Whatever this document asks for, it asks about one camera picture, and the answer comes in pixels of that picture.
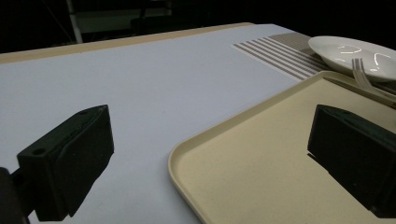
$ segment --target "table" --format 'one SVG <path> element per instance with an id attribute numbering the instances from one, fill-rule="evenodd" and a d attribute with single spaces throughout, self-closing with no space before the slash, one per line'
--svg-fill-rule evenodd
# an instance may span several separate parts
<path id="1" fill-rule="evenodd" d="M 295 76 L 288 62 L 243 50 L 258 39 L 315 68 Z M 170 181 L 169 152 L 326 70 L 298 50 L 309 51 L 304 41 L 275 24 L 237 23 L 0 55 L 0 164 L 13 172 L 19 151 L 79 110 L 106 104 L 115 154 L 63 223 L 200 223 Z M 30 220 L 38 222 L 35 213 Z"/>

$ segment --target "dark background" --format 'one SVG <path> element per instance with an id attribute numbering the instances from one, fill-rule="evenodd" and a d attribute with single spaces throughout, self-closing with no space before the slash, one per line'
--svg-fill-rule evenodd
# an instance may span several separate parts
<path id="1" fill-rule="evenodd" d="M 140 1 L 74 0 L 74 6 L 76 11 L 130 9 L 139 8 Z M 396 12 L 390 1 L 363 4 L 362 1 L 202 0 L 196 3 L 197 0 L 179 7 L 176 12 L 199 18 L 200 26 L 245 21 L 274 23 L 305 35 L 343 36 L 396 49 L 392 36 Z M 0 0 L 0 27 L 0 53 L 76 41 L 65 0 Z M 134 34 L 133 30 L 123 32 Z"/>

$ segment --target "screw hole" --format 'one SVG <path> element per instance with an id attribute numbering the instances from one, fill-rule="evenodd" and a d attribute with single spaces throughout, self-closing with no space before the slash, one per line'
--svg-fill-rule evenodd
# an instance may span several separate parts
<path id="1" fill-rule="evenodd" d="M 33 151 L 33 155 L 38 156 L 40 154 L 43 154 L 45 151 L 46 151 L 46 149 L 44 149 L 44 148 L 38 148 Z"/>

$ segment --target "beige tray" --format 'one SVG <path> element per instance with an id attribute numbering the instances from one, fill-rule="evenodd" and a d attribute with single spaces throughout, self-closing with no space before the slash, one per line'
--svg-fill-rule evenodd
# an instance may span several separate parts
<path id="1" fill-rule="evenodd" d="M 317 104 L 396 133 L 396 110 L 340 88 L 320 72 L 178 144 L 168 169 L 204 223 L 396 223 L 365 209 L 307 156 Z"/>

